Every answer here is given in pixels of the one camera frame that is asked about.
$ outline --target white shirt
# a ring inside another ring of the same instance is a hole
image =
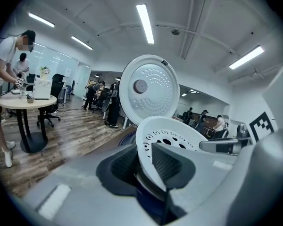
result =
[[[13,56],[16,52],[16,40],[17,37],[8,37],[0,43],[0,59],[5,62],[4,69],[6,70],[6,65],[11,63]],[[3,79],[0,78],[0,86],[3,84]]]
[[[16,65],[14,66],[14,69],[16,71],[16,75],[21,73],[22,78],[24,78],[24,79],[26,79],[26,72],[23,72],[23,71],[26,70],[27,68],[29,68],[29,60],[27,58],[23,62],[18,60],[16,62]]]
[[[225,126],[225,121],[224,121],[224,119],[222,117],[219,117],[218,121],[220,121],[221,124],[217,127],[216,131],[222,131],[224,126]]]

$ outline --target perforated lid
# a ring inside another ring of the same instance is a hole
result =
[[[179,83],[172,66],[156,55],[142,55],[123,71],[119,97],[135,125],[150,116],[172,117],[179,101]]]

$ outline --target ceiling light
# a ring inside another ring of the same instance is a hole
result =
[[[36,53],[39,53],[39,54],[42,54],[42,55],[43,55],[43,53],[41,53],[41,52],[38,52],[38,51],[36,51],[36,50],[33,50],[33,52],[36,52]]]
[[[61,61],[63,61],[62,59],[59,59],[59,58],[56,58],[56,57],[53,57],[53,58],[55,58],[55,59],[57,59],[57,60],[61,60]]]
[[[78,38],[76,38],[75,36],[71,37],[73,40],[79,42],[80,44],[84,45],[86,48],[93,50],[93,48],[91,48],[89,45],[85,44],[84,42],[80,41]]]
[[[60,53],[60,52],[59,52]],[[62,54],[62,53],[60,53],[60,54]],[[62,54],[62,55],[65,55],[65,54]],[[68,56],[68,55],[65,55],[65,56],[67,56],[68,58],[71,58],[70,56]]]
[[[29,13],[29,16],[34,18],[34,19],[39,20],[42,23],[45,23],[45,24],[49,25],[50,27],[54,27],[55,26],[53,23],[48,22],[47,20],[45,20],[45,19],[43,19],[43,18],[41,18],[41,17],[39,17],[39,16],[37,16],[35,14]]]
[[[34,43],[34,45],[39,45],[39,46],[41,46],[41,47],[46,48],[45,46],[43,46],[43,45],[41,45],[41,44],[38,44],[38,43]]]
[[[249,52],[248,54],[246,54],[245,56],[243,56],[242,58],[240,58],[239,60],[237,60],[236,62],[231,64],[230,68],[233,70],[233,69],[243,65],[244,63],[250,61],[254,57],[258,56],[259,54],[262,54],[263,52],[264,52],[264,50],[260,46],[258,46],[255,49],[253,49],[251,52]]]
[[[142,5],[137,5],[136,8],[137,8],[138,14],[140,15],[141,23],[145,31],[148,43],[153,44],[154,39],[153,39],[151,23],[150,23],[148,11],[147,11],[147,6],[146,4],[142,4]]]

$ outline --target wooden tabletop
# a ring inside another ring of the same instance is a hole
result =
[[[51,96],[48,100],[34,100],[33,103],[27,102],[26,96],[19,98],[19,95],[14,95],[9,92],[6,95],[0,97],[0,106],[7,109],[24,110],[24,109],[35,109],[53,105],[56,103],[57,98]]]

